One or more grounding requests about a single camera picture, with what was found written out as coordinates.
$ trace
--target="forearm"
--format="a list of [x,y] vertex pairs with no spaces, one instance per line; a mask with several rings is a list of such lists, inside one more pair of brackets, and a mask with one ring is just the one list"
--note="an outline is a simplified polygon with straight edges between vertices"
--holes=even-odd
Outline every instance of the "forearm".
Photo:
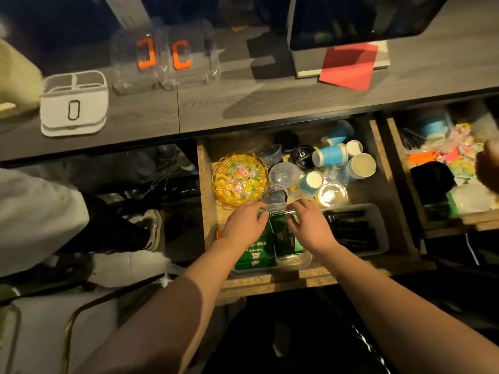
[[241,254],[240,247],[226,240],[215,242],[120,327],[77,373],[184,371],[203,337],[218,293]]
[[346,248],[335,247],[317,259],[401,373],[496,372],[499,348]]

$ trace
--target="sneaker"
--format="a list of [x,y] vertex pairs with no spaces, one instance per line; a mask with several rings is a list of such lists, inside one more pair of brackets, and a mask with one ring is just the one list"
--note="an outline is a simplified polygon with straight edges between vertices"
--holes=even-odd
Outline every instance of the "sneaker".
[[143,250],[154,252],[159,247],[162,218],[158,210],[147,210],[143,214],[124,217],[135,226],[145,228],[150,233],[149,241]]

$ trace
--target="hand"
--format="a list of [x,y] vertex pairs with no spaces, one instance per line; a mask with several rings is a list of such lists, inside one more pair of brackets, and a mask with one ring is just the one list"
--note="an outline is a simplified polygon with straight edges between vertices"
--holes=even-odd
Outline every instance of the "hand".
[[477,177],[490,190],[499,193],[499,140],[485,143],[477,155]]
[[258,218],[258,210],[267,208],[263,202],[247,201],[238,207],[229,217],[221,234],[222,239],[229,240],[241,250],[253,245],[265,230],[268,212],[264,211]]
[[339,245],[326,218],[314,202],[299,199],[290,203],[286,208],[295,210],[298,215],[299,222],[288,215],[287,225],[307,251],[313,255],[324,254]]

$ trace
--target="wooden countertop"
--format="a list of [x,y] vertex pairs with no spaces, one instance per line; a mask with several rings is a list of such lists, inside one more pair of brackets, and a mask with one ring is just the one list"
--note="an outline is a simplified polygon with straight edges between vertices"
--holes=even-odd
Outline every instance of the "wooden countertop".
[[[35,112],[2,119],[0,163],[19,165],[81,154],[90,148],[119,151],[218,129],[402,108],[481,90],[496,93],[497,10],[499,0],[449,0],[422,35],[388,43],[391,66],[375,71],[365,93],[321,84],[317,78],[296,80],[285,37],[266,27],[250,27],[238,34],[221,29],[217,31],[222,68],[219,81],[178,92],[155,90],[128,96],[110,92],[107,124],[90,136],[47,138],[40,131]],[[97,53],[88,55],[96,51],[76,51],[80,53],[73,53],[73,57],[86,56],[98,63],[87,65],[87,69],[105,67],[104,73],[110,75],[108,64],[95,60]],[[62,57],[60,61],[68,62]],[[77,69],[67,64],[62,72],[72,70]]]
[[383,110],[498,87],[497,10],[499,0],[449,0],[423,34],[388,42],[391,66],[374,72],[365,93],[296,80],[285,38],[267,28],[220,30],[221,79],[179,90],[180,132]]

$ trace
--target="black screen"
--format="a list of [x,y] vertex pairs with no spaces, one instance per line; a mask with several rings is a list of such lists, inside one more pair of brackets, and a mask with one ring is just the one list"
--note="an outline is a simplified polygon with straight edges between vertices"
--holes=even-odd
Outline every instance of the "black screen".
[[296,0],[291,50],[421,34],[447,0]]

